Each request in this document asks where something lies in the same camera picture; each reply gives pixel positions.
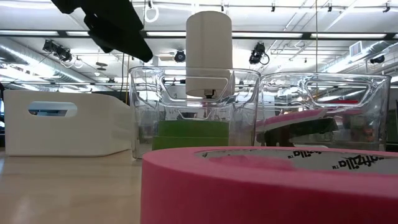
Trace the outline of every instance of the pink tape roll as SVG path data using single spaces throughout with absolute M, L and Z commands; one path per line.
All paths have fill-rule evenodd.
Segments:
M 296 147 L 150 152 L 141 223 L 395 223 L 397 155 Z

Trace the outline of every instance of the air vent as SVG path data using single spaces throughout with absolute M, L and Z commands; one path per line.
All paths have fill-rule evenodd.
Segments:
M 362 53 L 362 41 L 358 41 L 357 43 L 349 47 L 349 55 L 351 57 L 355 57 L 361 53 Z

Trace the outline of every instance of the exposed duct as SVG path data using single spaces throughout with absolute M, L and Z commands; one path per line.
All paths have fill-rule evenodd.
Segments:
M 21 65 L 28 64 L 25 60 L 14 56 L 13 54 L 11 54 L 10 52 L 8 52 L 4 49 L 0 49 L 0 64 L 2 64 L 2 63 L 14 63 L 14 64 L 21 64 Z
M 398 66 L 398 62 L 393 62 L 389 65 L 382 66 L 378 69 L 375 69 L 371 73 L 372 74 L 380 74 L 380 73 L 384 72 L 385 74 L 387 74 L 387 73 L 395 71 L 394 67 L 396 67 L 396 66 Z
M 362 47 L 363 51 L 360 55 L 351 57 L 349 52 L 347 52 L 344 55 L 338 57 L 336 60 L 327 63 L 320 69 L 320 71 L 331 73 L 343 71 L 348 67 L 354 65 L 355 62 L 374 58 L 377 55 L 382 54 L 385 50 L 397 44 L 398 43 L 395 41 L 379 41 L 377 43 L 371 41 L 364 42 Z
M 74 82 L 95 82 L 94 80 L 75 72 L 70 68 L 61 66 L 58 62 L 55 62 L 50 58 L 46 58 L 46 56 L 28 49 L 27 47 L 24 47 L 6 37 L 0 38 L 0 54 L 12 55 L 16 62 L 20 62 L 21 64 L 25 65 L 31 65 L 36 71 L 39 71 L 35 73 L 43 76 L 48 76 L 51 78 L 51 76 L 56 75 L 65 81 L 73 80 Z M 99 86 L 97 88 L 104 91 L 113 91 L 106 86 Z
M 36 90 L 36 91 L 52 91 L 52 88 L 44 87 L 44 86 L 38 86 L 38 85 L 35 85 L 35 86 L 32 86 L 32 85 L 23 86 L 23 85 L 15 85 L 15 84 L 7 85 L 8 88 L 12 88 L 13 90 L 26 90 L 26 89 L 29 89 L 26 86 L 31 86 L 32 88 L 34 88 L 32 90 Z

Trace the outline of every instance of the hanging cable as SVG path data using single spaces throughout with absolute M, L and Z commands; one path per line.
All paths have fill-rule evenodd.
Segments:
M 46 58 L 48 58 L 50 56 L 51 53 L 48 53 L 41 61 L 39 61 L 33 68 L 35 68 L 36 66 L 40 65 Z M 4 88 L 7 88 L 7 86 L 9 86 L 10 84 L 12 84 L 13 82 L 17 81 L 19 78 L 14 79 L 13 81 L 11 81 L 10 83 L 8 83 L 6 86 L 4 86 Z
M 315 63 L 316 63 L 315 70 L 318 75 L 318 0 L 315 0 L 315 29 L 317 32 L 317 39 L 315 46 Z M 318 101 L 318 83 L 317 83 L 317 94 L 315 95 L 315 101 Z
M 270 61 L 269 56 L 266 53 L 264 53 L 264 56 L 268 58 L 268 61 L 267 61 L 267 63 L 262 63 L 261 60 L 260 60 L 260 64 L 261 65 L 268 65 L 268 63 Z
M 120 87 L 119 100 L 122 100 L 123 78 L 124 78 L 124 53 L 123 53 L 123 57 L 122 57 L 122 85 Z
M 127 81 L 126 81 L 126 86 L 128 86 L 128 84 L 129 84 L 129 70 L 130 70 L 130 58 L 128 58 L 129 60 L 127 61 Z M 126 104 L 128 105 L 128 103 L 127 103 L 127 93 L 128 93 L 128 91 L 129 91 L 129 88 L 127 87 L 126 88 Z
M 68 66 L 68 65 L 64 64 L 64 63 L 61 61 L 61 65 L 63 65 L 65 68 L 72 68 L 73 63 L 72 63 L 70 66 Z

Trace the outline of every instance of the spotlight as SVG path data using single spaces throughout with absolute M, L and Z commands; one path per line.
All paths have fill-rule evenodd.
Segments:
M 372 58 L 370 60 L 370 63 L 383 63 L 385 59 L 386 58 L 384 57 L 384 55 L 382 55 L 382 56 L 377 57 L 377 58 Z
M 55 52 L 57 45 L 52 40 L 45 40 L 43 50 L 49 54 Z
M 184 62 L 186 59 L 185 53 L 183 50 L 178 50 L 177 53 L 174 56 L 174 60 L 176 62 Z
M 261 59 L 264 56 L 268 58 L 268 62 L 267 63 L 262 63 L 261 62 Z M 267 65 L 269 63 L 269 57 L 266 54 L 266 47 L 264 46 L 264 43 L 257 43 L 256 44 L 256 46 L 254 47 L 254 50 L 251 52 L 251 56 L 249 58 L 249 62 L 252 65 L 255 65 L 257 63 L 261 63 L 263 65 Z
M 64 49 L 52 40 L 44 42 L 43 50 L 49 54 L 54 53 L 54 56 L 58 57 L 62 62 L 68 63 L 73 59 L 70 49 Z

